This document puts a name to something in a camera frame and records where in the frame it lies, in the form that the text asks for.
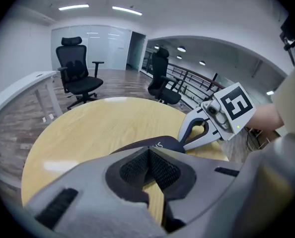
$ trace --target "metal railing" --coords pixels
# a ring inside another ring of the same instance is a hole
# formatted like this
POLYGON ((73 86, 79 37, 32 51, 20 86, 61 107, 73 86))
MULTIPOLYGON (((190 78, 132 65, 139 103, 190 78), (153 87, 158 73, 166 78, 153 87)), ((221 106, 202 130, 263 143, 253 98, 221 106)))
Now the metal railing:
MULTIPOLYGON (((153 75, 151 58, 152 53, 146 52, 143 60, 142 70, 153 75)), ((194 71, 188 70, 172 63, 169 63, 168 65, 172 68, 167 68, 167 76, 176 76, 182 79, 175 86, 177 92, 191 99, 197 105, 200 105, 203 101, 211 99, 215 92, 224 88, 217 82, 194 71)))

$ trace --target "ceiling light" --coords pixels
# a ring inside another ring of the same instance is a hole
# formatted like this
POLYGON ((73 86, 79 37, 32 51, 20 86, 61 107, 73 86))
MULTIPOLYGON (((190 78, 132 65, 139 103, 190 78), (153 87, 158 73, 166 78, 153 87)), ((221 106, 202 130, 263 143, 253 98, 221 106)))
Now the ceiling light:
POLYGON ((181 52, 186 52, 186 49, 184 46, 179 46, 177 49, 181 52))
POLYGON ((76 8, 87 8, 89 7, 88 4, 80 4, 80 5, 72 5, 72 6, 66 6, 58 8, 58 10, 69 10, 69 9, 76 9, 76 8))
POLYGON ((122 8, 122 7, 112 6, 112 9, 126 11, 126 12, 133 13, 133 14, 136 14, 136 15, 139 15, 139 16, 142 15, 142 13, 140 13, 140 12, 137 12, 135 10, 130 10, 130 9, 122 8))

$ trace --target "headrest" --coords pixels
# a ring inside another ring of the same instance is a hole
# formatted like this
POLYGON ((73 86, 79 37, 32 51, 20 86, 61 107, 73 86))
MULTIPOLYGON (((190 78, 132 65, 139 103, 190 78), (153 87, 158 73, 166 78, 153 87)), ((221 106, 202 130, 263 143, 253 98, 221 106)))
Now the headrest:
POLYGON ((165 48, 160 47, 159 50, 156 52, 156 55, 161 58, 168 58, 169 52, 165 48))
POLYGON ((62 45, 63 46, 73 46, 78 45, 82 42, 81 37, 73 37, 73 38, 62 38, 62 45))

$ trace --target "black office chair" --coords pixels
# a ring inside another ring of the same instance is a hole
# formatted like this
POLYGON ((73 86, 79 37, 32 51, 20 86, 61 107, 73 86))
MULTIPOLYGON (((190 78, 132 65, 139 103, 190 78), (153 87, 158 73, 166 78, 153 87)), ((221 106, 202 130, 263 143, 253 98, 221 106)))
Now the black office chair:
POLYGON ((164 104, 176 104, 180 101, 181 95, 174 92, 173 89, 182 79, 175 76, 173 76, 174 78, 166 77, 168 56, 168 50, 161 47, 157 53, 152 55, 153 80, 147 90, 151 95, 155 96, 156 99, 164 104), (173 82, 171 89, 166 88, 169 81, 173 82))
POLYGON ((93 61, 96 64, 94 77, 89 77, 86 52, 87 47, 80 45, 81 37, 62 38, 62 46, 56 48, 56 54, 61 65, 58 68, 62 77, 62 83, 65 93, 72 93, 76 96, 77 101, 67 107, 68 110, 80 102, 95 101, 91 98, 92 95, 97 96, 96 93, 89 95, 89 92, 97 89, 103 84, 100 78, 97 78, 98 66, 102 61, 93 61))

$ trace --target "floor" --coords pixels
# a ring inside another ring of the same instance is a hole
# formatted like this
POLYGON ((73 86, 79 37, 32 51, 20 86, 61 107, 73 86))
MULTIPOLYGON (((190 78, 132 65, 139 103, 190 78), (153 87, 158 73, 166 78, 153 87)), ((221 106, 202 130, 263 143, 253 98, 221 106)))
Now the floor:
MULTIPOLYGON (((98 77, 104 84, 96 90, 98 99, 109 97, 138 97, 153 99, 147 87, 151 78, 135 70, 99 70, 98 77)), ((60 77, 54 79, 57 99, 63 110, 75 101, 75 97, 67 98, 60 77)), ((50 99, 45 89, 41 95, 46 100, 48 112, 54 114, 50 99)), ((173 105, 174 108, 188 113, 190 111, 183 102, 173 105)), ((3 197, 21 204, 20 181, 28 153, 35 140, 46 128, 44 114, 35 95, 28 95, 18 101, 0 122, 0 193, 3 197)), ((243 163, 249 154, 246 145, 247 132, 241 131, 229 142, 221 142, 221 147, 230 161, 243 163)))

